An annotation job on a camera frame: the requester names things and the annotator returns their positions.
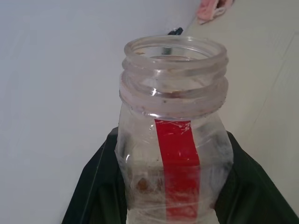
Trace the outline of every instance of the plastic jar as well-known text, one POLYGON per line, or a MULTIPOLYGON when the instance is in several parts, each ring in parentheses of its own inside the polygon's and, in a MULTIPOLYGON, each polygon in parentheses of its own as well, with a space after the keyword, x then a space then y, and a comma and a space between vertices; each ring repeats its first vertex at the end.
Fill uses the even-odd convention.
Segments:
POLYGON ((153 36, 125 47, 115 149, 129 224, 203 223, 233 164, 217 115, 224 103, 224 46, 153 36))

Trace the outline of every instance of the jar opening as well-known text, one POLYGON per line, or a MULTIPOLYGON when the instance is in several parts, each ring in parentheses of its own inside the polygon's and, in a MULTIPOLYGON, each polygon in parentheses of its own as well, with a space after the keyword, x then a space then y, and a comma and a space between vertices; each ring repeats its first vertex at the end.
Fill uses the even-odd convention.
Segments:
POLYGON ((152 69, 200 69, 225 60, 227 54, 223 45, 211 40, 176 35, 136 39, 124 51, 128 60, 152 69))
POLYGON ((186 119, 218 110, 226 97, 226 49, 189 36, 152 36, 129 42, 120 97, 155 118, 186 119))

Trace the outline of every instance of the white wall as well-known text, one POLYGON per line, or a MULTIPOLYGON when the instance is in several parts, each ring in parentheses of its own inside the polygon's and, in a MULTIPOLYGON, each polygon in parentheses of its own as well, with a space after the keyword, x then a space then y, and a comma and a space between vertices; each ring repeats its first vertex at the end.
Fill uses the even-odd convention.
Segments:
POLYGON ((0 223, 59 223, 117 126, 123 47, 186 28, 199 0, 0 2, 0 223))

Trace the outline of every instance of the pink object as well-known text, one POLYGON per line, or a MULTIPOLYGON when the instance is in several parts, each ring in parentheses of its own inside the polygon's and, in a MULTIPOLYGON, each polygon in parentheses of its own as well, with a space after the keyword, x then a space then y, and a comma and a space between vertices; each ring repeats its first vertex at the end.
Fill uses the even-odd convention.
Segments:
POLYGON ((197 11, 200 24, 209 22, 225 13, 232 6, 234 0, 202 0, 197 11))

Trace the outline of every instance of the jar rim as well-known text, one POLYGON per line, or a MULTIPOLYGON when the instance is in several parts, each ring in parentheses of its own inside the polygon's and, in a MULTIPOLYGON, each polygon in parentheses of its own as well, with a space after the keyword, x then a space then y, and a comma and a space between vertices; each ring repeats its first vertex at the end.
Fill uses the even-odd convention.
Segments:
POLYGON ((189 69, 201 69, 209 67, 215 63, 221 62, 227 58, 226 48, 217 42, 205 39, 198 39, 191 36, 181 35, 158 35, 148 36, 135 39, 126 44, 124 48, 127 60, 134 61, 135 64, 143 67, 151 67, 153 69, 160 68, 176 68, 179 69, 182 66, 189 69), (206 45, 209 48, 213 48, 214 52, 204 49, 201 45, 206 45), (159 59, 146 57, 142 54, 136 53, 138 49, 149 47, 169 47, 169 48, 182 48, 189 49, 198 52, 202 55, 206 55, 204 59, 193 59, 190 61, 182 61, 178 59, 159 59))

